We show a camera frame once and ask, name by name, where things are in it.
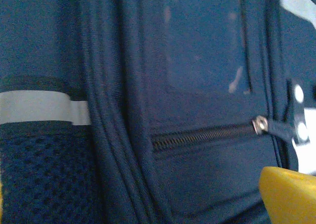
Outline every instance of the navy blue backpack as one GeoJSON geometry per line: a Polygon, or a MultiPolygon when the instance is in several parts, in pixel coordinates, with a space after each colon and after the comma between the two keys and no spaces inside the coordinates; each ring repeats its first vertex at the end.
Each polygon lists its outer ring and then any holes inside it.
{"type": "Polygon", "coordinates": [[[2,224],[269,224],[262,168],[316,171],[316,0],[1,0],[0,22],[2,224]]]}

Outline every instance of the zipper pull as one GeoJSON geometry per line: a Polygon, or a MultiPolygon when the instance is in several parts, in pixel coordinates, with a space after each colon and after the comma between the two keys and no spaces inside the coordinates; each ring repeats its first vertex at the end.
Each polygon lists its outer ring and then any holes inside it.
{"type": "Polygon", "coordinates": [[[256,119],[252,120],[252,124],[257,135],[266,132],[277,136],[287,143],[292,143],[292,139],[296,136],[295,129],[290,125],[267,119],[263,116],[258,116],[256,119]]]}

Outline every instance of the black mesh fabric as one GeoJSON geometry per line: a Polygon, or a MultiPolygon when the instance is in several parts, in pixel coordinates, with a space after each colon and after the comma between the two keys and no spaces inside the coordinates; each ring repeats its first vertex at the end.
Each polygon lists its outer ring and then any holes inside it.
{"type": "Polygon", "coordinates": [[[102,222],[87,137],[49,135],[3,141],[1,181],[2,224],[102,222]]]}

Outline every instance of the yellow object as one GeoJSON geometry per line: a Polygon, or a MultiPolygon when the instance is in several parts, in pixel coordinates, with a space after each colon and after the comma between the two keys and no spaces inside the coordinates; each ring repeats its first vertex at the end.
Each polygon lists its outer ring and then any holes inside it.
{"type": "Polygon", "coordinates": [[[265,167],[259,189],[273,224],[316,224],[316,177],[265,167]]]}

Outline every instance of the reflective strip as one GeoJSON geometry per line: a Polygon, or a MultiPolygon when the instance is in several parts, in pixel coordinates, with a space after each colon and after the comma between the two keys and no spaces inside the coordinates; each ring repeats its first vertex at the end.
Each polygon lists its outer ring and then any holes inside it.
{"type": "Polygon", "coordinates": [[[89,125],[87,101],[71,101],[67,94],[53,91],[0,93],[0,124],[48,120],[89,125]]]}
{"type": "Polygon", "coordinates": [[[280,0],[287,11],[311,22],[316,29],[316,4],[311,0],[280,0]]]}
{"type": "Polygon", "coordinates": [[[298,157],[299,172],[316,174],[316,108],[305,108],[305,121],[310,143],[294,146],[298,157]]]}

